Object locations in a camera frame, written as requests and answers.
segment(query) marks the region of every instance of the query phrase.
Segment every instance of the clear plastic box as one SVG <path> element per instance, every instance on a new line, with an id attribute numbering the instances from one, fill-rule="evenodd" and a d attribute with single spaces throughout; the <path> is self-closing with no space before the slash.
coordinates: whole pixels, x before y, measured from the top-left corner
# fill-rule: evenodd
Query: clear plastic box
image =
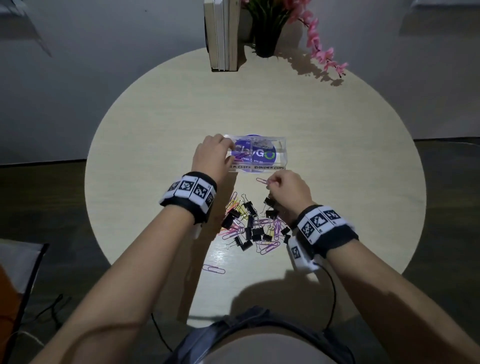
<path id="1" fill-rule="evenodd" d="M 224 135 L 235 143 L 235 150 L 228 151 L 235 160 L 230 172 L 275 172 L 287 166 L 287 140 L 278 136 Z"/>

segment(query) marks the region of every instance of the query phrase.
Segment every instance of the round table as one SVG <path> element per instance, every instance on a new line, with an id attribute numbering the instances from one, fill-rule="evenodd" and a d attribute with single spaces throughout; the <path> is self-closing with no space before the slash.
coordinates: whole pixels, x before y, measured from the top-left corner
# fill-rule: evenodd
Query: round table
<path id="1" fill-rule="evenodd" d="M 238 72 L 223 73 L 210 71 L 205 49 L 178 56 L 140 77 L 106 113 L 90 147 L 85 197 L 109 262 L 161 210 L 160 197 L 189 171 L 205 135 L 254 133 L 286 137 L 287 168 L 302 176 L 314 200 L 333 206 L 365 245 L 403 272 L 420 238 L 426 193 L 399 116 L 352 73 L 337 80 L 298 50 L 262 59 L 245 47 L 245 54 Z M 268 176 L 229 173 L 216 216 L 232 190 L 261 210 L 267 190 L 256 178 Z M 264 255 L 255 246 L 243 252 L 226 249 L 232 239 L 215 233 L 181 245 L 157 303 L 164 315 L 201 327 L 258 304 L 313 328 L 325 325 L 333 298 L 324 272 L 297 274 L 283 245 Z M 357 311 L 335 281 L 339 323 Z"/>

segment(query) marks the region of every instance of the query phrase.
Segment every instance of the gray floor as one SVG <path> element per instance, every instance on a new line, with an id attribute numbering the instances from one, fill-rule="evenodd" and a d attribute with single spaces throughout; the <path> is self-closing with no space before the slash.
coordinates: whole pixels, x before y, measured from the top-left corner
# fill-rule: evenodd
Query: gray floor
<path id="1" fill-rule="evenodd" d="M 480 144 L 478 139 L 472 142 Z M 480 147 L 438 141 L 416 145 L 427 181 L 427 213 L 419 246 L 404 276 L 480 341 Z M 25 319 L 63 293 L 72 297 L 59 313 L 65 320 L 109 267 L 88 222 L 83 175 L 84 162 L 0 169 L 0 238 L 51 244 Z M 171 346 L 188 332 L 184 325 L 163 321 L 160 313 L 157 317 Z M 55 332 L 48 315 L 24 329 L 44 342 Z M 389 362 L 361 318 L 335 331 L 358 363 Z M 27 363 L 38 350 L 34 341 L 20 336 L 10 363 Z M 166 353 L 148 324 L 131 362 L 160 363 Z"/>

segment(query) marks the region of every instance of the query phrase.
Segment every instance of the black wristband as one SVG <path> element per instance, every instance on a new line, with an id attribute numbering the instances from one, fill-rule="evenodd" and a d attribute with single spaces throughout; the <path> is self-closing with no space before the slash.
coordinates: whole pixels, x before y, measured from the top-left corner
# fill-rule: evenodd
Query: black wristband
<path id="1" fill-rule="evenodd" d="M 306 208 L 294 225 L 298 227 L 298 241 L 310 258 L 315 254 L 326 258 L 330 249 L 359 238 L 353 226 L 329 206 L 312 205 Z"/>
<path id="2" fill-rule="evenodd" d="M 169 187 L 159 203 L 183 207 L 198 224 L 208 221 L 215 195 L 216 183 L 212 178 L 201 172 L 189 172 Z"/>

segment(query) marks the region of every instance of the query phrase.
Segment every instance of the stack of books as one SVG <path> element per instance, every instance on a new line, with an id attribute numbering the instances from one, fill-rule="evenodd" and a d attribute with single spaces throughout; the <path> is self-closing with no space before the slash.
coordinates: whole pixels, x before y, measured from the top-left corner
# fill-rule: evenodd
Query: stack of books
<path id="1" fill-rule="evenodd" d="M 204 0 L 205 39 L 213 71 L 238 70 L 241 0 Z"/>

